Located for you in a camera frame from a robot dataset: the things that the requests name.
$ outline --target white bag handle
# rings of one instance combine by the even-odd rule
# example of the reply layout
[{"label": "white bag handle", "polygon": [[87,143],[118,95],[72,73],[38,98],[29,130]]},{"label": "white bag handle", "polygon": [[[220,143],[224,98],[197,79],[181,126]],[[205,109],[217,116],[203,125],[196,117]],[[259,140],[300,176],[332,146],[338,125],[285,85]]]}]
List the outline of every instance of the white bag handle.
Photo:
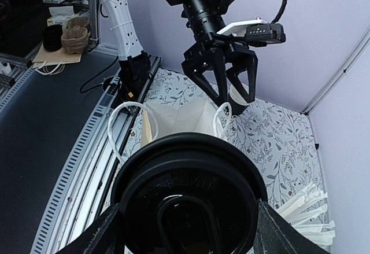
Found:
[{"label": "white bag handle", "polygon": [[152,118],[154,120],[154,125],[156,127],[156,132],[155,132],[155,136],[153,137],[153,140],[157,139],[157,137],[158,137],[158,123],[157,123],[156,117],[154,116],[153,111],[151,111],[150,108],[146,107],[143,104],[140,104],[139,102],[124,102],[123,104],[120,104],[118,107],[116,107],[114,109],[112,114],[109,116],[109,120],[108,120],[108,140],[109,140],[110,145],[113,149],[114,155],[119,159],[121,164],[124,164],[125,161],[122,158],[122,156],[120,155],[120,152],[117,149],[117,145],[116,145],[116,143],[113,139],[113,125],[114,125],[120,111],[124,108],[127,108],[128,106],[137,106],[138,108],[141,108],[144,111],[147,111],[152,116]]},{"label": "white bag handle", "polygon": [[[221,134],[218,133],[217,131],[217,118],[218,116],[220,115],[221,112],[224,112],[225,108],[228,107],[229,109],[229,114],[227,115],[227,121],[226,121],[226,125],[224,127],[224,129],[222,130]],[[226,131],[228,130],[229,128],[229,125],[231,123],[231,116],[232,116],[232,112],[231,112],[231,105],[229,102],[224,102],[219,108],[218,110],[216,111],[216,113],[214,114],[214,117],[213,117],[213,132],[217,135],[218,138],[221,138],[221,139],[224,139],[225,136],[226,136]]]}]

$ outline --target white bag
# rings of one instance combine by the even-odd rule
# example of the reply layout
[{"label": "white bag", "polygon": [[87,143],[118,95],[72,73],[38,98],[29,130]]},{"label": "white bag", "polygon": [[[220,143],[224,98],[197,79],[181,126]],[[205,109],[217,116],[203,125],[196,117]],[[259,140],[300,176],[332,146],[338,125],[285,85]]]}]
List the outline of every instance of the white bag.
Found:
[{"label": "white bag", "polygon": [[[156,139],[180,132],[199,132],[227,141],[226,130],[230,125],[232,114],[231,106],[228,102],[222,104],[218,110],[215,110],[207,98],[198,98],[182,106],[161,105],[153,102],[144,104],[124,102],[112,112],[108,121],[109,142],[121,163],[124,163],[124,160],[119,154],[112,132],[119,112],[129,106],[137,106],[144,110],[141,147]],[[223,128],[219,114],[226,107],[228,107],[229,112],[226,125]]]}]

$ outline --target dark tabletop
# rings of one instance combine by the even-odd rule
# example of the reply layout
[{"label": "dark tabletop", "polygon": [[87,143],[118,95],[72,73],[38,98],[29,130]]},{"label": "dark tabletop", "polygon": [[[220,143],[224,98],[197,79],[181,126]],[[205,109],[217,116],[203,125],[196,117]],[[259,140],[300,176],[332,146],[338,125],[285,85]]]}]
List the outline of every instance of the dark tabletop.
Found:
[{"label": "dark tabletop", "polygon": [[[84,54],[56,76],[33,73],[0,113],[0,253],[29,253],[46,204],[102,89],[79,87],[113,56]],[[114,75],[118,63],[92,84]]]}]

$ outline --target leaf pattern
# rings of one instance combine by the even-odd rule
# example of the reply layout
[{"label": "leaf pattern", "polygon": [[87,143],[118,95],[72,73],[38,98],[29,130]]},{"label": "leaf pattern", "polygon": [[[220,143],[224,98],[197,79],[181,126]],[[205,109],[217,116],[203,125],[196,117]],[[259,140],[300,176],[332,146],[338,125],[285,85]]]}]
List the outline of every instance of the leaf pattern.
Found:
[{"label": "leaf pattern", "polygon": [[[159,69],[146,101],[183,105],[199,97],[206,95],[188,77]],[[124,149],[125,159],[139,150],[141,128],[142,115],[139,114]],[[257,99],[241,116],[233,119],[227,130],[227,138],[260,171],[272,207],[280,207],[309,182],[323,187],[321,165],[312,129],[305,115]],[[109,200],[110,193],[105,207],[109,206]],[[327,216],[318,221],[327,222]]]}]

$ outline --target black cable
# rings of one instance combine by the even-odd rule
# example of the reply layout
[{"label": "black cable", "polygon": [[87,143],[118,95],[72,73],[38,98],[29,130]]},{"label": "black cable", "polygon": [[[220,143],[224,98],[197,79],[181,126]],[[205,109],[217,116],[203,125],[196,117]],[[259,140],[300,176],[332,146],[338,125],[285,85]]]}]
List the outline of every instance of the black cable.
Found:
[{"label": "black cable", "polygon": [[100,15],[102,15],[103,18],[108,18],[108,16],[103,14],[102,8],[103,8],[103,4],[100,4]]},{"label": "black cable", "polygon": [[277,13],[275,19],[273,19],[272,22],[271,22],[272,24],[277,23],[280,20],[280,18],[282,17],[282,15],[285,11],[285,7],[287,6],[287,2],[288,2],[288,0],[283,0],[279,12]]},{"label": "black cable", "polygon": [[88,85],[92,80],[94,80],[95,78],[97,78],[98,76],[100,76],[102,73],[106,72],[107,70],[111,69],[111,67],[118,61],[118,56],[113,60],[112,63],[110,63],[106,68],[104,68],[103,70],[101,70],[100,72],[98,72],[96,75],[92,76],[91,78],[89,78],[83,85],[81,85],[80,87],[80,93],[81,94],[84,94],[84,93],[87,93],[99,86],[102,86],[103,83],[100,83],[98,85],[95,85],[95,86],[92,86],[90,88],[88,88],[87,90],[83,90],[83,88]]}]

